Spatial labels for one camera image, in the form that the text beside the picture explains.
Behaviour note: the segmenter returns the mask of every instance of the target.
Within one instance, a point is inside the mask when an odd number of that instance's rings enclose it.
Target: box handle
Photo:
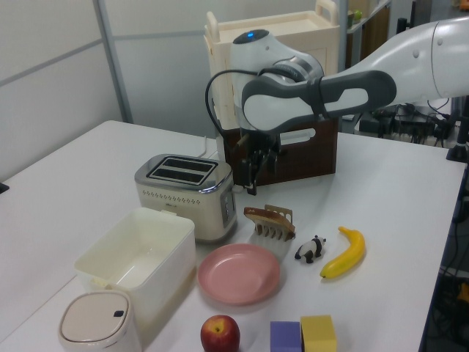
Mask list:
[[[330,24],[332,26],[338,26],[339,25],[339,11],[337,10],[336,3],[331,0],[316,0],[315,11],[316,11],[316,14],[318,14],[318,16],[322,16],[323,9],[326,9],[329,12]]]
[[[177,213],[173,212],[173,211],[168,211],[168,210],[160,210],[161,213],[164,213],[164,214],[168,214],[168,215],[173,215],[173,216],[177,216]]]
[[[218,43],[220,41],[220,30],[218,28],[218,21],[212,11],[207,12],[207,28],[212,41]]]
[[[112,290],[112,286],[107,281],[97,277],[89,280],[89,284],[94,290]]]
[[[288,145],[307,142],[314,136],[316,136],[316,130],[314,128],[307,128],[305,130],[280,133],[280,140],[281,145]]]

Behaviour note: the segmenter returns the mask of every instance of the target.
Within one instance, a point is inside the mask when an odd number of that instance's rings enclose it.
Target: white container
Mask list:
[[[86,291],[130,296],[140,331],[154,323],[195,267],[193,222],[148,208],[133,210],[75,262]]]
[[[323,10],[327,10],[329,14],[325,15]],[[211,76],[230,68],[229,57],[233,40],[252,29],[268,30],[281,43],[312,55],[321,64],[326,76],[337,73],[339,28],[339,10],[331,0],[316,0],[315,11],[223,23],[217,22],[213,13],[209,12],[204,38]],[[212,85],[212,94],[215,113],[222,128],[239,128],[235,116],[231,76],[217,77]]]
[[[62,317],[59,341],[69,352],[140,352],[129,296],[109,290],[77,297]]]

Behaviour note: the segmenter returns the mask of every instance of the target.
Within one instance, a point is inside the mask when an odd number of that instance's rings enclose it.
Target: yellow block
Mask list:
[[[301,317],[305,352],[337,352],[337,339],[330,315]]]

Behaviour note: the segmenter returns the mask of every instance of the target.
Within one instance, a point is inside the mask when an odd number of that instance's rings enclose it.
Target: purple block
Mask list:
[[[301,352],[299,321],[270,322],[270,352]]]

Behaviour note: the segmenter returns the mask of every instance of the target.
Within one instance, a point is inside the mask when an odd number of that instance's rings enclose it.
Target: white lid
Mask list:
[[[129,302],[121,293],[89,293],[70,304],[60,332],[71,342],[107,340],[121,329],[128,313]]]

